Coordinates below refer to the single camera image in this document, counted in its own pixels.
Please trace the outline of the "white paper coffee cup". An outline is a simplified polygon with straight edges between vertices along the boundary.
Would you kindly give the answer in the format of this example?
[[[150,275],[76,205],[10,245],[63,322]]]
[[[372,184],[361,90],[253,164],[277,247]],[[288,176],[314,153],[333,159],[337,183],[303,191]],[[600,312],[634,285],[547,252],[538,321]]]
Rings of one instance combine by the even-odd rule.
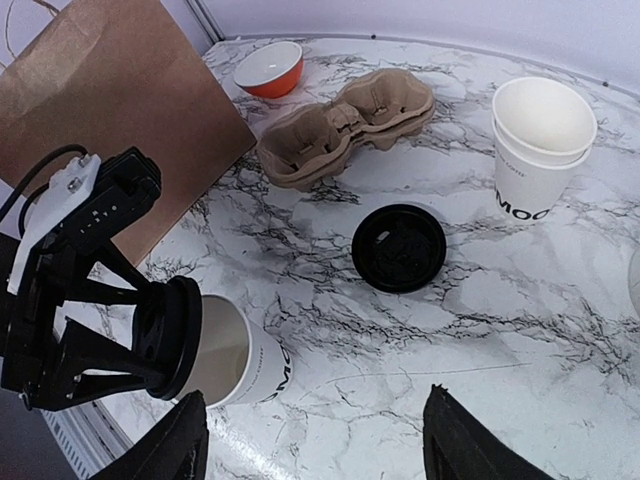
[[[210,408],[273,400],[290,385],[292,357],[231,300],[202,297],[202,332],[190,376],[177,395],[200,391]]]

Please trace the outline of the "black cup lid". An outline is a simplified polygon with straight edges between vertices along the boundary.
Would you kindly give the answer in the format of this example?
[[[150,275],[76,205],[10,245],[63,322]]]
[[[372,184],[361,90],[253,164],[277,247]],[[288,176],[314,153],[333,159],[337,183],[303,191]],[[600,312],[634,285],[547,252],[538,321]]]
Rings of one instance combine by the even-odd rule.
[[[178,396],[193,369],[201,332],[202,297],[195,280],[176,276],[150,284],[134,310],[132,351],[161,373],[146,387],[151,396]]]

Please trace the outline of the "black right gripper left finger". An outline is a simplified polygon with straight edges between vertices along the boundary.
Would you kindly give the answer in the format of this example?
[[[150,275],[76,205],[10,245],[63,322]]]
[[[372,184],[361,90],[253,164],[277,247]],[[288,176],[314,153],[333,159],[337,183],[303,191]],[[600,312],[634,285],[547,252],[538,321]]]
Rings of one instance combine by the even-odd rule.
[[[204,479],[209,431],[203,394],[183,397],[125,454],[95,479]]]

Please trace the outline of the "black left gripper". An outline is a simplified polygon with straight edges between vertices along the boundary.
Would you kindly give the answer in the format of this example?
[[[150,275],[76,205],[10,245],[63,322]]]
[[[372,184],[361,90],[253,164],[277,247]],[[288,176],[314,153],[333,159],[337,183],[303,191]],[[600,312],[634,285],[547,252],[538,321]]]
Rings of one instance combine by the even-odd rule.
[[[91,279],[96,264],[129,288]],[[27,254],[17,292],[5,295],[1,387],[16,393],[29,410],[62,411],[162,385],[165,373],[154,362],[75,320],[59,335],[55,318],[66,302],[143,306],[162,305],[164,297],[165,288],[145,278],[112,240],[83,254],[47,235]]]

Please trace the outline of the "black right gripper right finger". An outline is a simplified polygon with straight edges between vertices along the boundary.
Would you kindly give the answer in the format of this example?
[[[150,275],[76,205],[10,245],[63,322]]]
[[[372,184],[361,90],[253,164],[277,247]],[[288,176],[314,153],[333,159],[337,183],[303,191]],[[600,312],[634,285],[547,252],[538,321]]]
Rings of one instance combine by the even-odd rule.
[[[423,460],[428,479],[548,479],[503,444],[441,385],[423,410]]]

